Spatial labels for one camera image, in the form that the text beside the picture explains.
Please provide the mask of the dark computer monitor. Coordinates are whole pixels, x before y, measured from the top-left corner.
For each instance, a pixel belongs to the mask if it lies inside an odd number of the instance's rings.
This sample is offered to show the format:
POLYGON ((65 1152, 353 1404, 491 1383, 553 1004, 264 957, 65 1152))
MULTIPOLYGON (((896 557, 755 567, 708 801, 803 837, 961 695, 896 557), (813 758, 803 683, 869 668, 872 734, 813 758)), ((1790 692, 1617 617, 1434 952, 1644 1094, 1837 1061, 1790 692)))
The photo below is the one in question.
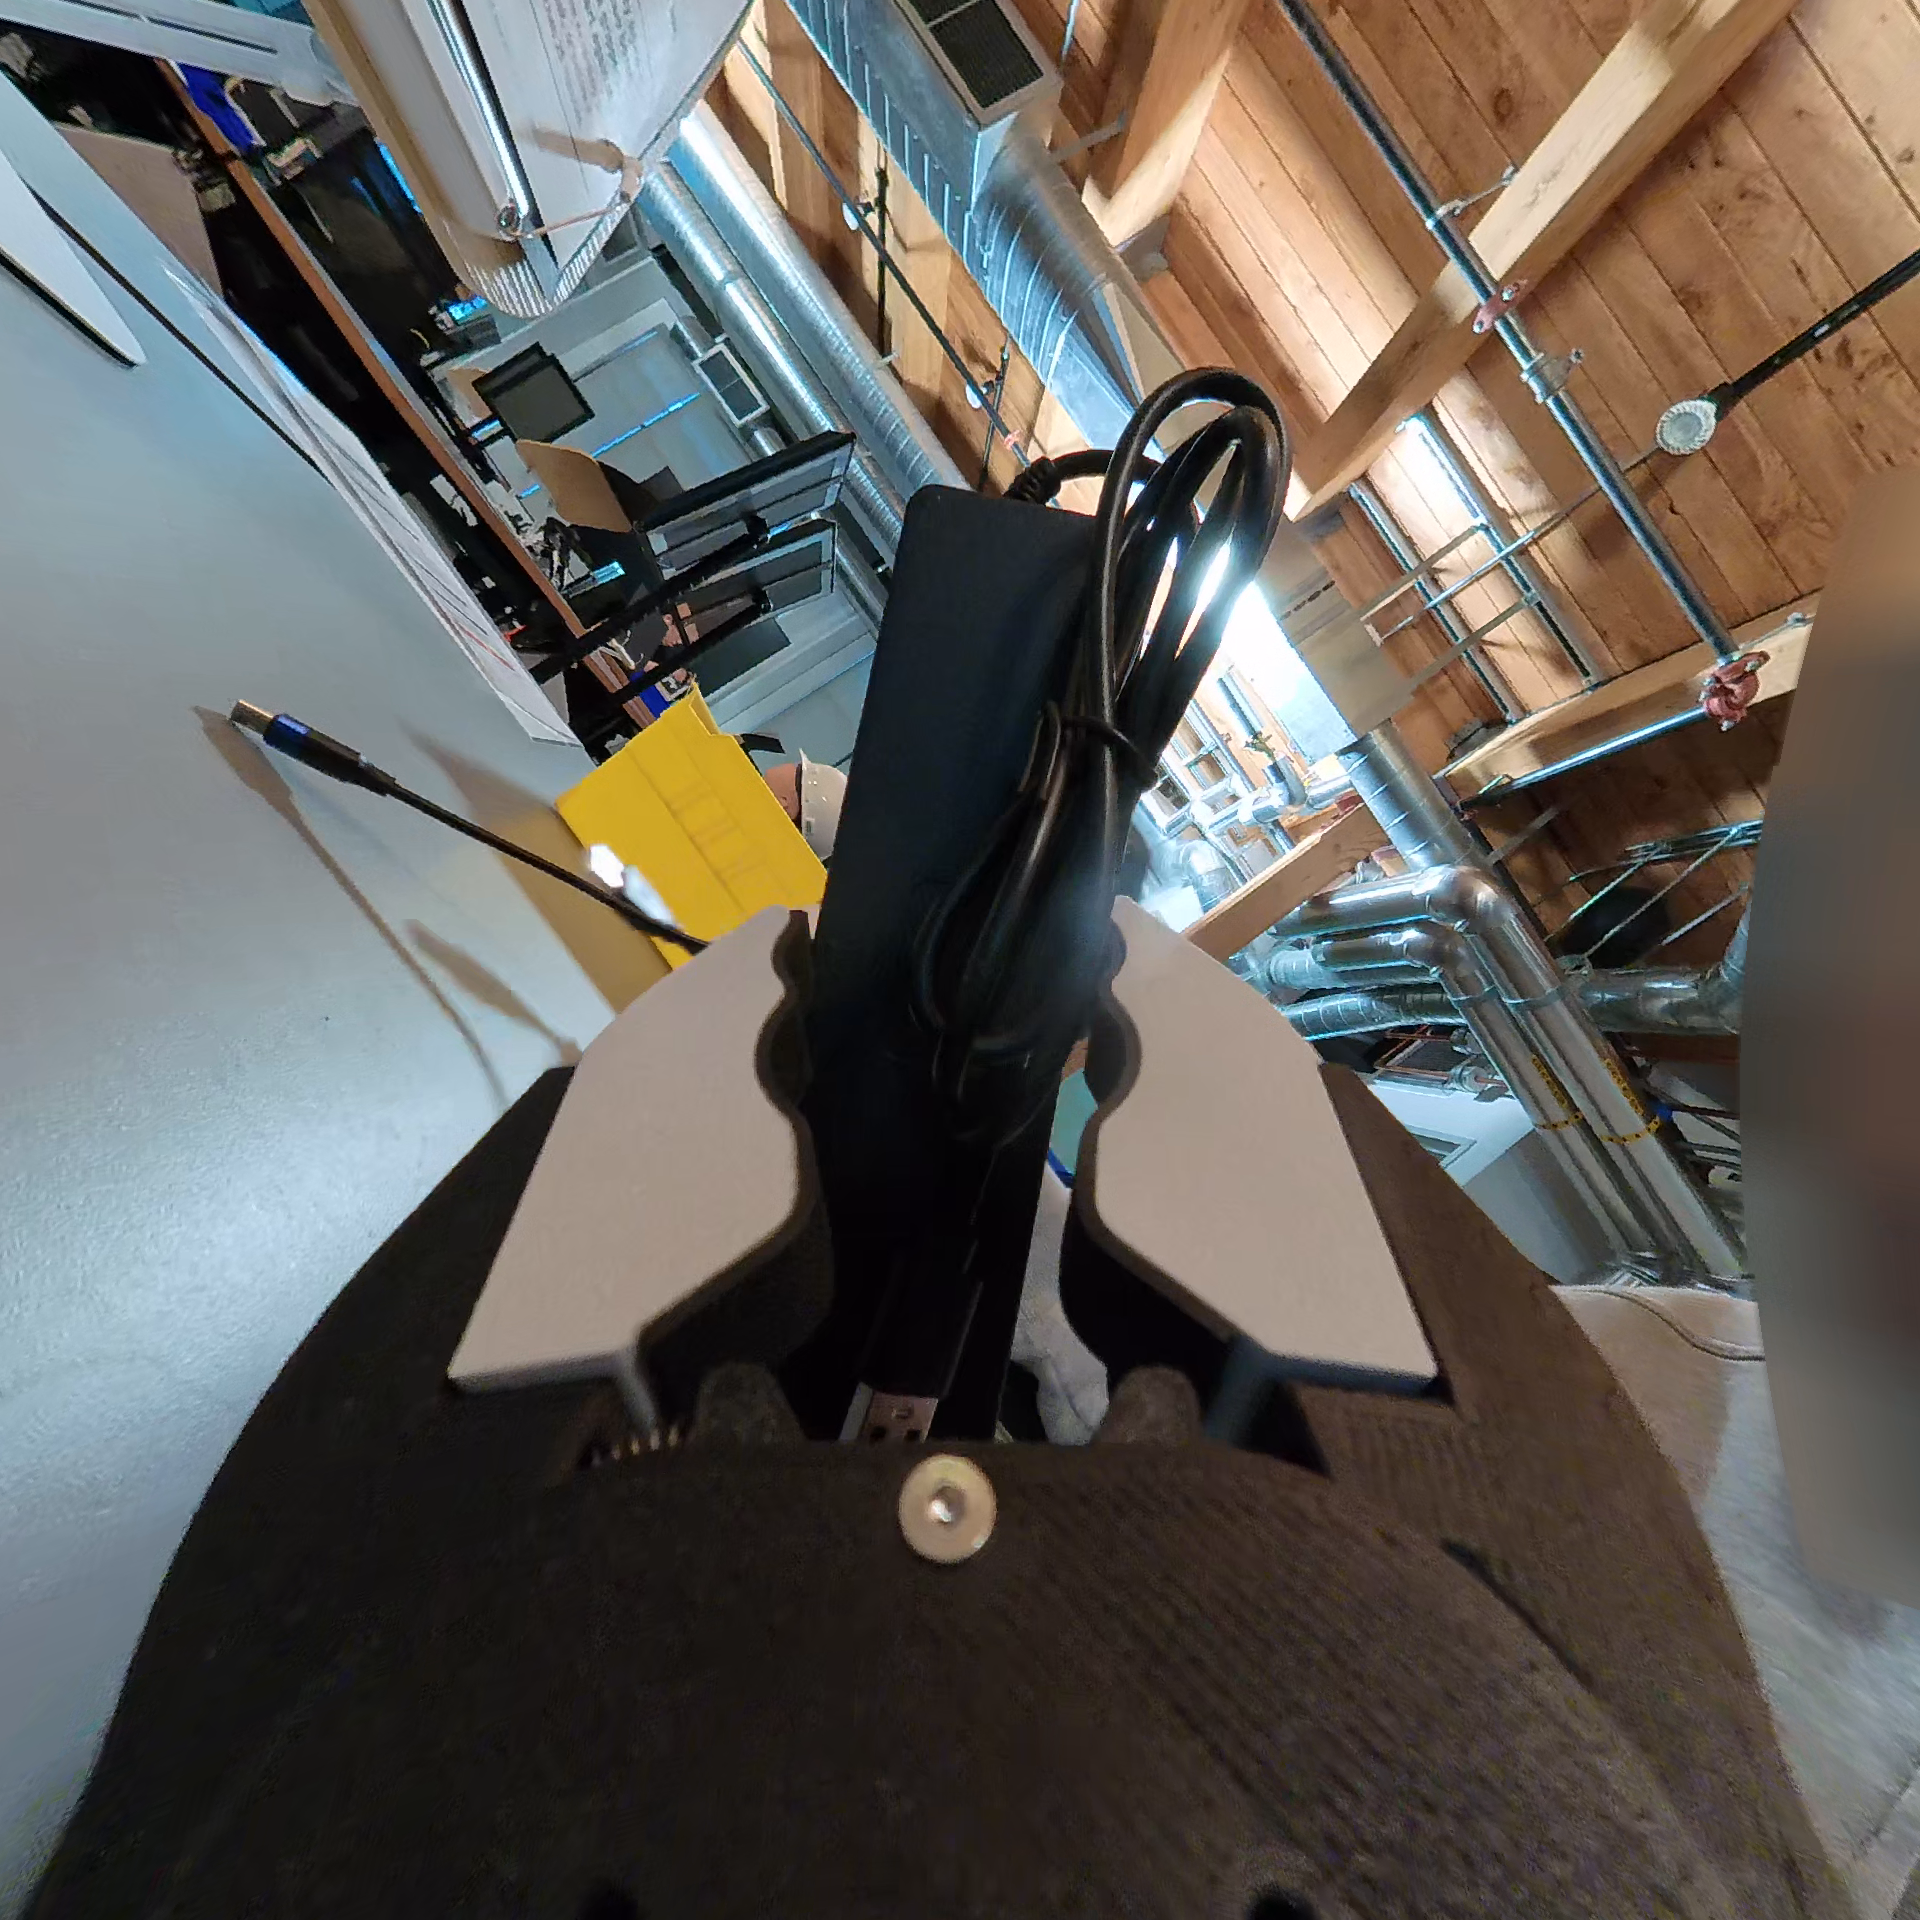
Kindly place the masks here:
POLYGON ((594 408, 562 360, 530 345, 497 367, 472 377, 485 417, 499 420, 515 441, 560 443, 594 420, 594 408))

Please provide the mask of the white tilted panel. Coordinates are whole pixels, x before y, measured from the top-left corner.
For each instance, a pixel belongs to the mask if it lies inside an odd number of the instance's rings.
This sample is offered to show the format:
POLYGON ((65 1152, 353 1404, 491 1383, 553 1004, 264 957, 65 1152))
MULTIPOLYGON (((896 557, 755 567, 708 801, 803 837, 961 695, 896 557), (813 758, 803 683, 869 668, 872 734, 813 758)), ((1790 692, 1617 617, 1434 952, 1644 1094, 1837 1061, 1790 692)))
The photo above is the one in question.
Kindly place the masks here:
POLYGON ((747 1, 308 1, 468 292, 540 320, 585 281, 747 1))

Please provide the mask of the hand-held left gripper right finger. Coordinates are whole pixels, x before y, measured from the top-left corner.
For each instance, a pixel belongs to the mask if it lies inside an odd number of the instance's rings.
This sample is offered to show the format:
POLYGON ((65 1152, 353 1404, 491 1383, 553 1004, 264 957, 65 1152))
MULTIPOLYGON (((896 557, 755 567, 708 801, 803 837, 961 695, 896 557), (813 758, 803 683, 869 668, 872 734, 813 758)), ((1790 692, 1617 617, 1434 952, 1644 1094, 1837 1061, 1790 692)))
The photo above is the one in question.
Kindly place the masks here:
POLYGON ((1422 1396, 1441 1363, 1285 1014, 1133 901, 1090 1014, 1062 1309, 1112 1385, 1185 1376, 1228 1433, 1272 1385, 1422 1396))

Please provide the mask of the large silver pipes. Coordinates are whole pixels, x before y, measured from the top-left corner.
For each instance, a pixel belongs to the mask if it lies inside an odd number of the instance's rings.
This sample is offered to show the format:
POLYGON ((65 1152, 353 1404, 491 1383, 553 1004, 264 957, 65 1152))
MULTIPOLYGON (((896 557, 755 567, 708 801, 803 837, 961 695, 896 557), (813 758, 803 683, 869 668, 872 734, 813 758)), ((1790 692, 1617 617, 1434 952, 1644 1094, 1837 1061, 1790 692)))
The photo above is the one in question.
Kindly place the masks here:
POLYGON ((1355 976, 1361 960, 1332 949, 1363 942, 1382 967, 1434 973, 1628 1254, 1662 1259, 1680 1283, 1748 1283, 1737 1229, 1664 1140, 1573 973, 1491 872, 1441 865, 1344 886, 1289 912, 1276 934, 1339 973, 1355 976))

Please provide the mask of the yellow plastic bin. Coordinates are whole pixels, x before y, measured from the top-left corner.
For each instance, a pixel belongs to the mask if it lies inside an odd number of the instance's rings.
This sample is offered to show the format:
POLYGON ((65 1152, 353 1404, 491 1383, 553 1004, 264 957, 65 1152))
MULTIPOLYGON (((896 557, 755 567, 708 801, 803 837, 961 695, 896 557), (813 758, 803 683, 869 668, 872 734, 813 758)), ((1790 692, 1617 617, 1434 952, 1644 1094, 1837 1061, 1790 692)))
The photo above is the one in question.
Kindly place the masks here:
POLYGON ((584 848, 608 848, 658 916, 714 942, 764 907, 813 912, 827 868, 747 750, 690 691, 558 795, 584 848))

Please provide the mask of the white paper sheet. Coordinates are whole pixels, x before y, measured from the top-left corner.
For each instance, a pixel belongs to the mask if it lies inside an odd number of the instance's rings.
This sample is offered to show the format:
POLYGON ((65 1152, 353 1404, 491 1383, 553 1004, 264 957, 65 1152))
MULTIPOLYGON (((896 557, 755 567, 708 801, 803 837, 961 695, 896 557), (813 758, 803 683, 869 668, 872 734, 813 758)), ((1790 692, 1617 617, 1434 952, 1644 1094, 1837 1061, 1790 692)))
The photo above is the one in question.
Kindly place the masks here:
POLYGON ((562 711, 536 683, 451 556, 393 488, 363 441, 198 277, 182 268, 168 268, 168 277, 260 397, 269 420, 326 477, 451 643, 515 713, 522 732, 536 740, 578 748, 581 740, 562 711))

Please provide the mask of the black metal rack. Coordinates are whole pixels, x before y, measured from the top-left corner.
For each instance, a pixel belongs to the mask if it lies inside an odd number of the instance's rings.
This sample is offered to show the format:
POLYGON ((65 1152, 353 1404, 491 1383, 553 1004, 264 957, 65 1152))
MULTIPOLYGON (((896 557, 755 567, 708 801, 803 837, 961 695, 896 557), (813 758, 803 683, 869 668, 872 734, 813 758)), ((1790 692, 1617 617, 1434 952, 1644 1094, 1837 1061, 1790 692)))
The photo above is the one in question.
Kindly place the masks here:
POLYGON ((721 685, 714 654, 835 588, 853 448, 850 435, 818 435, 662 501, 616 496, 629 515, 620 597, 589 636, 632 662, 606 709, 657 713, 680 683, 721 685))

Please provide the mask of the white hard hat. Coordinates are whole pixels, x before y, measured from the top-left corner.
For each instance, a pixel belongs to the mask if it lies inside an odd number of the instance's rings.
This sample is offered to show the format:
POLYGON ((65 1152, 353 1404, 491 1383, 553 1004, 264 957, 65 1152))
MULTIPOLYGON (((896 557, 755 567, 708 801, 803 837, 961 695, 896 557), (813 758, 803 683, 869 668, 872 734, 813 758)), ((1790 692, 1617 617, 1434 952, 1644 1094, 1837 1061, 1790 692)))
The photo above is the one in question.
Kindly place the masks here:
POLYGON ((827 865, 844 816, 849 775, 805 755, 761 769, 805 845, 827 865))

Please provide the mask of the silver spiral air duct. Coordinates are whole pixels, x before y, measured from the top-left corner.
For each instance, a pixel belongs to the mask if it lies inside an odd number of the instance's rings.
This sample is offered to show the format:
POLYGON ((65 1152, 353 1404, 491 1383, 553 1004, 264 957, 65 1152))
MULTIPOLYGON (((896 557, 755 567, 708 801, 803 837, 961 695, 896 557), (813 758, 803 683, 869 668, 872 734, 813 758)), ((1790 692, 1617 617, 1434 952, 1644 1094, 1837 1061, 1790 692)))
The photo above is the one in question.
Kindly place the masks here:
POLYGON ((874 557, 845 556, 842 569, 877 633, 905 502, 924 488, 968 491, 968 477, 707 108, 643 180, 640 212, 777 417, 805 438, 856 438, 844 496, 874 557))

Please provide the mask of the silver sprinkler pipe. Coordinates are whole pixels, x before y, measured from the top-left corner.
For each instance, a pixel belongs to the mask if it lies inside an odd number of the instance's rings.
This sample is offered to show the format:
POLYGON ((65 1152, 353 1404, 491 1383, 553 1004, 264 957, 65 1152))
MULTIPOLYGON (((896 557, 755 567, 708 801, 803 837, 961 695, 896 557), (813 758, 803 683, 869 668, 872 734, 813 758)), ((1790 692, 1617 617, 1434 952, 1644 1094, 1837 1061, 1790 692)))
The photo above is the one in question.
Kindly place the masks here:
POLYGON ((1669 597, 1685 615, 1693 636, 1707 643, 1715 657, 1715 681, 1725 683, 1728 675, 1745 665, 1745 654, 1734 647, 1713 601, 1674 550, 1664 528, 1652 518, 1651 507, 1635 491, 1617 454, 1604 446, 1594 420, 1569 392, 1570 371, 1556 372, 1552 355, 1534 340, 1517 310, 1517 284, 1493 275, 1475 239, 1460 228, 1452 206, 1434 193, 1434 182, 1401 134, 1390 125, 1377 96, 1354 70, 1312 5, 1282 1, 1281 11, 1304 39, 1306 49, 1320 63, 1337 97, 1350 110, 1361 131, 1378 150, 1395 184, 1414 212, 1424 216, 1424 225, 1449 268, 1460 272, 1467 292, 1475 297, 1472 315, 1493 323, 1493 334, 1516 360, 1526 390, 1548 411, 1573 446, 1578 459, 1589 469, 1594 491, 1604 496, 1608 504, 1621 518, 1621 526, 1669 589, 1669 597))

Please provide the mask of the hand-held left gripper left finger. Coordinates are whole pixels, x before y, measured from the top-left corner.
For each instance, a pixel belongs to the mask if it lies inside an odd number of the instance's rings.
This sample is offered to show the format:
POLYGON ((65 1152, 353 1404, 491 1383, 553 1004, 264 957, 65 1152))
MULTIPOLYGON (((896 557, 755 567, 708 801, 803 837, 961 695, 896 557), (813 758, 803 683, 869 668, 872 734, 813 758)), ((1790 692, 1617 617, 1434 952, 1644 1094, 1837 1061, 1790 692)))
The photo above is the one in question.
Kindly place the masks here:
POLYGON ((610 1385, 644 1437, 833 1308, 803 1097, 810 921, 766 907, 584 1054, 448 1357, 466 1395, 610 1385))

